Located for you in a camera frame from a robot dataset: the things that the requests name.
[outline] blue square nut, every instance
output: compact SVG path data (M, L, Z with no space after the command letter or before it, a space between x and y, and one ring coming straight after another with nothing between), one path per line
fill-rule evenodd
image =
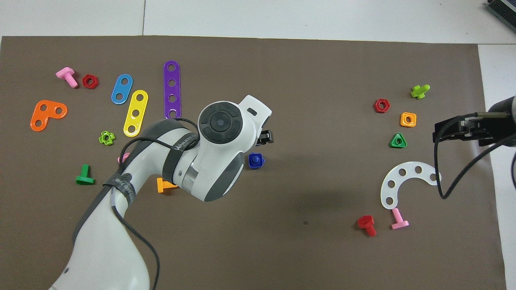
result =
M249 154L249 167L251 169L258 169L263 166L265 163L265 159L261 153L251 153Z

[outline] brown mat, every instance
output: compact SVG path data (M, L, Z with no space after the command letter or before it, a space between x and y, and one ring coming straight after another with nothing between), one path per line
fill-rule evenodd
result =
M76 223L129 141L128 102L110 100L115 80L130 74L132 92L149 94L146 128L163 117L171 59L181 66L183 117L251 94L272 109L276 142L256 148L265 166L215 202L181 189L160 195L149 178L126 218L159 253L158 289L505 289L488 158L445 201L436 187L406 181L407 228L391 230L380 203L394 166L433 164L434 123L485 109L476 45L202 37L2 38L1 288L47 289L59 277ZM65 66L99 86L70 88L54 75ZM427 96L412 99L424 84ZM378 98L390 101L386 114L374 112ZM65 103L68 115L34 132L40 100ZM399 125L404 111L417 114L415 128ZM113 146L99 144L104 130ZM405 149L389 148L398 132ZM440 149L446 188L480 152L461 141ZM75 184L82 164L95 185ZM363 215L374 216L376 237L356 226ZM152 254L136 245L152 281Z

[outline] green gear-shaped nut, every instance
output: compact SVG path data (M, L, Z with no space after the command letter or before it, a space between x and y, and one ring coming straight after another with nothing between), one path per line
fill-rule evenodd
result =
M101 133L99 137L99 142L106 146L113 145L113 140L115 139L115 135L110 133L109 131L104 131Z

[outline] white floor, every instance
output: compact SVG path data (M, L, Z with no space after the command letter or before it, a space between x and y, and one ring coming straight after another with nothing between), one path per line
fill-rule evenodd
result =
M485 44L479 55L489 108L516 95L516 33L486 11L486 3L0 0L0 37L181 35ZM507 289L516 289L516 190L509 174L513 153L513 148L500 148L491 154Z

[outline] lime green nut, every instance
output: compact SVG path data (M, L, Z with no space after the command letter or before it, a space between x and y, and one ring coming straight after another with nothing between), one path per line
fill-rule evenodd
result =
M110 133L109 131L104 131L101 133L99 137L99 142L106 146L113 145L113 140L115 139L115 135Z
M90 169L90 166L87 164L84 164L80 170L80 176L77 176L75 178L75 183L77 183L79 185L92 185L95 182L95 179L88 177L89 169Z
M407 142L401 133L394 135L389 144L392 148L405 148L407 146Z
M424 85L422 87L415 86L412 88L412 92L410 93L413 98L417 98L418 100L421 100L425 97L425 93L430 89L429 85Z

